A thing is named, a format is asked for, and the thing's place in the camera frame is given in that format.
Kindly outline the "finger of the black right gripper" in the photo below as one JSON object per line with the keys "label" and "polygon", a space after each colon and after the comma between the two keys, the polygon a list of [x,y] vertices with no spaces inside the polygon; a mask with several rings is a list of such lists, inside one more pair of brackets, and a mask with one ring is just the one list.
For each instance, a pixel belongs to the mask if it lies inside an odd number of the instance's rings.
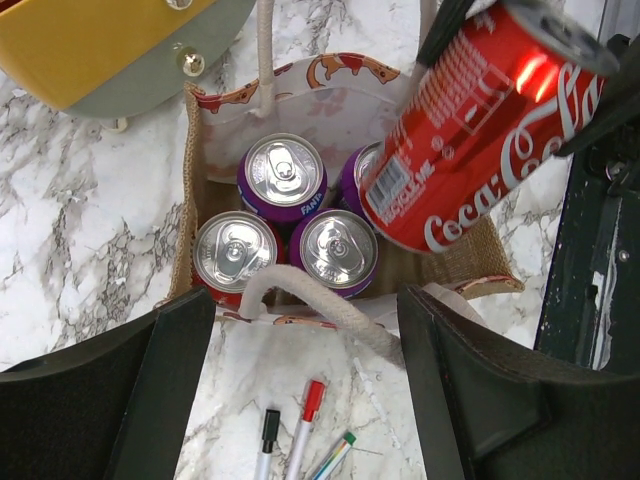
{"label": "finger of the black right gripper", "polygon": [[473,0],[420,2],[420,48],[416,63],[434,66],[462,26]]}
{"label": "finger of the black right gripper", "polygon": [[639,114],[639,37],[616,34],[607,42],[619,55],[620,69],[603,88],[592,121],[557,152],[566,157],[596,143]]}

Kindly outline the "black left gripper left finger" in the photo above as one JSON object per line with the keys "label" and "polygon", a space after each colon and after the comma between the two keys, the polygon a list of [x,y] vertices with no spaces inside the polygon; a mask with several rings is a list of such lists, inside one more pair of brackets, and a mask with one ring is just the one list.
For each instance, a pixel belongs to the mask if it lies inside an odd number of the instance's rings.
{"label": "black left gripper left finger", "polygon": [[215,312],[194,288],[2,372],[2,478],[173,478]]}

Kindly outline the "red soda can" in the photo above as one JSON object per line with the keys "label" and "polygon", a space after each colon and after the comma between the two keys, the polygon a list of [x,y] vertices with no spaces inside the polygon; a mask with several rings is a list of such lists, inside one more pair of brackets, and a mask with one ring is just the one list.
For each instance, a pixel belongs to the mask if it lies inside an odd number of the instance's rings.
{"label": "red soda can", "polygon": [[270,224],[251,212],[227,211],[198,230],[192,279],[206,286],[217,303],[237,308],[251,277],[284,261],[284,245]]}
{"label": "red soda can", "polygon": [[498,1],[467,19],[361,182],[387,239],[440,253],[595,115],[614,54],[544,1]]}

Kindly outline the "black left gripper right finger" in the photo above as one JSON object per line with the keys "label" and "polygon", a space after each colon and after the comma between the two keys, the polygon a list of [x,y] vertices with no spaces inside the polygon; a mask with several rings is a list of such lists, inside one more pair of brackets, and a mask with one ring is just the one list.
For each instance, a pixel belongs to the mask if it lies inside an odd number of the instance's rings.
{"label": "black left gripper right finger", "polygon": [[415,286],[400,340],[431,479],[635,479],[639,379],[528,349]]}

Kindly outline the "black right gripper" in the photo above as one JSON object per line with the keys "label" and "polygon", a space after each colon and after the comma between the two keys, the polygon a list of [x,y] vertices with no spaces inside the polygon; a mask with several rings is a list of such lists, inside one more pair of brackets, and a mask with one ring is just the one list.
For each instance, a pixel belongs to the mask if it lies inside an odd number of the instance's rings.
{"label": "black right gripper", "polygon": [[536,350],[639,371],[639,122],[573,157]]}

